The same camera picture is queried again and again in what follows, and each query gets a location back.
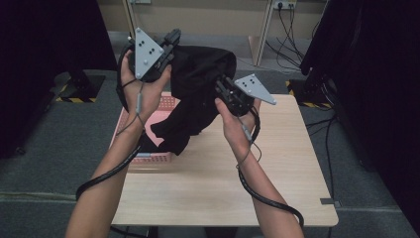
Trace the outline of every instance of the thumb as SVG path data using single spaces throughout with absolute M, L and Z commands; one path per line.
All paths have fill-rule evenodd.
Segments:
M 214 102 L 215 102 L 216 108 L 219 111 L 220 115 L 222 116 L 224 122 L 226 122 L 226 120 L 229 120 L 229 118 L 232 118 L 231 112 L 229 111 L 226 104 L 220 98 L 216 97 Z

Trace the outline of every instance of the person's left hand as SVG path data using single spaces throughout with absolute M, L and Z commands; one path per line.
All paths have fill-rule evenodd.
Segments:
M 121 82 L 122 85 L 133 80 L 135 77 L 129 69 L 129 56 L 132 51 L 127 51 L 123 58 L 121 65 Z M 171 65 L 169 64 L 163 71 L 160 79 L 155 82 L 141 82 L 139 80 L 132 82 L 124 87 L 124 94 L 129 109 L 129 113 L 134 113 L 137 106 L 137 95 L 139 94 L 142 84 L 142 105 L 140 116 L 144 122 L 158 109 L 160 103 L 160 96 L 164 86 L 170 80 Z

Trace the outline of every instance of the finger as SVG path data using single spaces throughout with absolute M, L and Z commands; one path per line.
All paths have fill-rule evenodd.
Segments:
M 222 116 L 223 122 L 226 123 L 229 120 L 232 120 L 232 113 L 229 111 L 226 104 L 218 97 L 214 100 L 216 104 L 216 108 L 219 111 L 220 115 Z
M 260 106 L 262 105 L 262 101 L 260 99 L 255 99 L 254 100 L 254 107 L 257 110 L 257 113 L 260 113 Z
M 126 54 L 124 55 L 125 58 L 129 57 L 132 54 L 132 50 L 126 51 Z
M 164 71 L 161 73 L 160 78 L 155 82 L 158 86 L 164 88 L 167 82 L 170 80 L 170 73 L 172 71 L 172 66 L 168 64 Z

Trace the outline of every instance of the hand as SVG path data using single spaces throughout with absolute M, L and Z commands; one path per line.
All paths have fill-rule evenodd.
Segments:
M 225 138 L 231 146 L 235 157 L 241 160 L 245 157 L 250 148 L 250 142 L 245 136 L 241 121 L 247 127 L 248 131 L 252 133 L 256 123 L 254 115 L 251 114 L 251 112 L 248 112 L 246 115 L 240 117 L 240 121 L 238 117 L 232 115 L 226 104 L 220 98 L 216 98 L 215 103 L 217 110 L 222 116 Z M 259 99 L 254 101 L 254 107 L 257 109 L 257 113 L 260 112 L 261 103 L 262 102 Z
M 129 56 L 132 53 L 132 51 L 127 51 L 123 58 L 123 63 L 121 65 L 122 85 L 130 82 L 135 78 L 129 69 Z M 144 122 L 149 119 L 149 117 L 158 109 L 163 88 L 170 80 L 170 72 L 171 65 L 169 64 L 164 69 L 160 79 L 156 80 L 155 82 L 148 83 L 137 80 L 124 87 L 124 94 L 126 95 L 130 114 L 136 111 L 137 95 L 139 94 L 143 84 L 140 116 Z

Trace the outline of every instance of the person's right hand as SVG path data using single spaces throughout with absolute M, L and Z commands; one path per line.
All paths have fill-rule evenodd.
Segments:
M 252 133 L 256 125 L 254 115 L 251 114 L 251 112 L 248 112 L 246 115 L 240 117 L 240 121 L 238 117 L 232 115 L 226 104 L 220 98 L 216 98 L 215 103 L 217 110 L 223 119 L 225 138 L 231 146 L 238 162 L 240 162 L 247 155 L 251 145 L 242 128 L 241 121 L 247 127 L 248 131 Z M 254 107 L 257 109 L 257 113 L 260 112 L 261 103 L 262 102 L 259 99 L 254 101 Z

